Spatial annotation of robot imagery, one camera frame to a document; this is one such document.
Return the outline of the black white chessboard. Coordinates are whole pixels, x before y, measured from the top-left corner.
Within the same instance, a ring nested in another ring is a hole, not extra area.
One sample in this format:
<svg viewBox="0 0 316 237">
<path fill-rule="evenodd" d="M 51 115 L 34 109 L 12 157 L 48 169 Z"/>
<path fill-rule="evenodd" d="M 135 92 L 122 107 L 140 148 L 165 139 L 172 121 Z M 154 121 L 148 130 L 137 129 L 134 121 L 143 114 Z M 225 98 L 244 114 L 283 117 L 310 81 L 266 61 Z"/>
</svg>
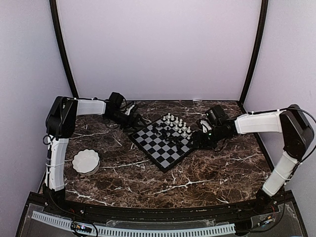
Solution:
<svg viewBox="0 0 316 237">
<path fill-rule="evenodd" d="M 153 128 L 161 123 L 165 123 L 170 127 L 175 126 L 174 130 L 185 138 L 185 145 L 177 149 L 176 146 L 170 146 L 158 138 L 153 132 Z M 182 119 L 171 114 L 171 118 L 168 120 L 167 114 L 165 114 L 141 130 L 130 134 L 129 139 L 159 168 L 159 170 L 166 173 L 194 151 L 191 142 L 193 132 L 191 135 L 188 135 L 187 129 L 188 126 Z"/>
</svg>

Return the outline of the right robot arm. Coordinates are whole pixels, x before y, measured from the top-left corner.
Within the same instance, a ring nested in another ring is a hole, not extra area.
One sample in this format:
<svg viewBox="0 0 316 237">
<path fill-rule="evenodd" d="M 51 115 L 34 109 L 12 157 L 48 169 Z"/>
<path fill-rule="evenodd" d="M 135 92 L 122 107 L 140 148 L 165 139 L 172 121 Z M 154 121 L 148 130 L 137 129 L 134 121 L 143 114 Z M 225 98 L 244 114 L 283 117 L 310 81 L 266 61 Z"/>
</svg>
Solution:
<svg viewBox="0 0 316 237">
<path fill-rule="evenodd" d="M 273 161 L 274 168 L 260 188 L 258 199 L 253 201 L 252 210 L 263 214 L 271 206 L 271 199 L 294 176 L 297 168 L 307 159 L 315 148 L 315 117 L 292 104 L 286 108 L 251 111 L 228 117 L 223 108 L 216 105 L 206 112 L 206 124 L 191 135 L 195 149 L 215 149 L 218 142 L 235 136 L 257 134 L 260 138 L 276 138 L 280 158 Z"/>
</svg>

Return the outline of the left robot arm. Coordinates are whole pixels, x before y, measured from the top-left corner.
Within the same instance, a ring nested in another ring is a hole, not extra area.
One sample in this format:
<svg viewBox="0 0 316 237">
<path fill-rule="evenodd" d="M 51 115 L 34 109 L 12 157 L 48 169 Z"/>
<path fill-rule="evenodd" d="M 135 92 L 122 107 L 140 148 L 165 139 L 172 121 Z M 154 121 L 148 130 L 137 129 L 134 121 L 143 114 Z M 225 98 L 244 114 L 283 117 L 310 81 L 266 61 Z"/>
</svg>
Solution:
<svg viewBox="0 0 316 237">
<path fill-rule="evenodd" d="M 64 165 L 69 139 L 73 135 L 78 116 L 98 115 L 113 121 L 127 132 L 137 130 L 142 117 L 134 102 L 122 107 L 123 96 L 113 92 L 109 99 L 56 97 L 45 121 L 47 145 L 46 176 L 43 193 L 53 198 L 50 207 L 59 215 L 66 215 L 70 205 L 65 198 Z"/>
</svg>

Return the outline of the black piece pile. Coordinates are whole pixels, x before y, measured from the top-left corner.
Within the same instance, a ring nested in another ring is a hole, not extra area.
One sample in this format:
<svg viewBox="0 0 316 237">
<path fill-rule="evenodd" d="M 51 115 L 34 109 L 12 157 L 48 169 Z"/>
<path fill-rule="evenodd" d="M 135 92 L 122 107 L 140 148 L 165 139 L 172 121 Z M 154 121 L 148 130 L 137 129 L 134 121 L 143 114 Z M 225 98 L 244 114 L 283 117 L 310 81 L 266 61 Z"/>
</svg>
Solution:
<svg viewBox="0 0 316 237">
<path fill-rule="evenodd" d="M 153 132 L 165 143 L 170 146 L 176 146 L 177 149 L 183 147 L 185 138 L 174 130 L 175 126 L 168 126 L 165 123 L 158 124 L 153 128 Z"/>
</svg>

